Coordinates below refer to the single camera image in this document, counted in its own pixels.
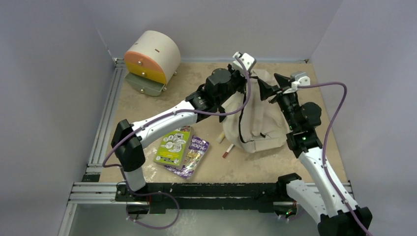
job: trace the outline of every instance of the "book cover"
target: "book cover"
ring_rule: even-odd
[[[181,167],[184,164],[191,138],[191,126],[184,126],[166,134],[153,161],[161,165]]]
[[[182,168],[175,168],[172,166],[165,166],[165,168],[181,178],[190,179],[208,147],[209,142],[193,136]]]

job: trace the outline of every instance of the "wooden table surface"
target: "wooden table surface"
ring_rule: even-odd
[[[167,91],[158,97],[141,94],[124,81],[110,140],[113,137],[116,124],[120,120],[141,121],[172,108],[194,92],[200,84],[203,84],[214,69],[226,66],[227,63],[182,63],[177,70],[177,76],[174,76],[168,83]],[[265,69],[270,74],[279,73],[284,76],[289,76],[297,71],[305,71],[311,78],[311,83],[317,83],[311,64],[258,63],[255,68]],[[301,89],[298,92],[298,99],[300,103],[315,102],[322,108],[322,125],[317,127],[316,131],[323,142],[329,118],[320,89]],[[183,180],[152,161],[161,141],[159,139],[145,149],[146,162],[142,168],[147,182],[276,182],[279,176],[293,172],[299,174],[305,182],[313,182],[310,174],[286,145],[253,154],[235,147],[224,159],[222,154],[231,143],[226,139],[220,144],[215,141],[222,132],[222,125],[219,123],[218,117],[209,117],[194,124],[193,127],[194,135],[210,143],[210,147],[193,177],[190,180]],[[340,180],[347,182],[333,132],[329,136],[327,157]],[[118,162],[116,156],[113,155],[108,163]],[[119,182],[121,180],[120,170],[115,167],[104,169],[100,177],[100,182]]]

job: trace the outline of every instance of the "canvas bag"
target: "canvas bag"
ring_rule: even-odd
[[[257,78],[269,85],[278,85],[266,70],[253,69],[247,105],[241,112],[227,116],[222,122],[225,137],[249,153],[283,146],[287,140],[286,134],[290,131],[279,105],[270,104],[268,99],[261,101]],[[226,112],[235,111],[243,104],[246,96],[237,92],[222,107]]]

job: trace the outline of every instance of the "purple package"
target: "purple package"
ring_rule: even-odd
[[[181,178],[189,179],[197,168],[201,158],[204,156],[204,153],[206,153],[208,147],[209,143],[207,141],[193,136],[182,169],[177,169],[172,166],[165,166],[165,168]]]

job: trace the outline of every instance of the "gray wall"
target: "gray wall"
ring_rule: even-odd
[[[84,0],[112,56],[146,30],[170,36],[183,60],[310,58],[342,0]]]
[[[79,0],[0,2],[0,235],[55,236],[112,60]]]
[[[312,57],[319,82],[348,86],[334,124],[376,236],[416,235],[417,1],[344,0]],[[329,114],[342,95],[322,89]]]

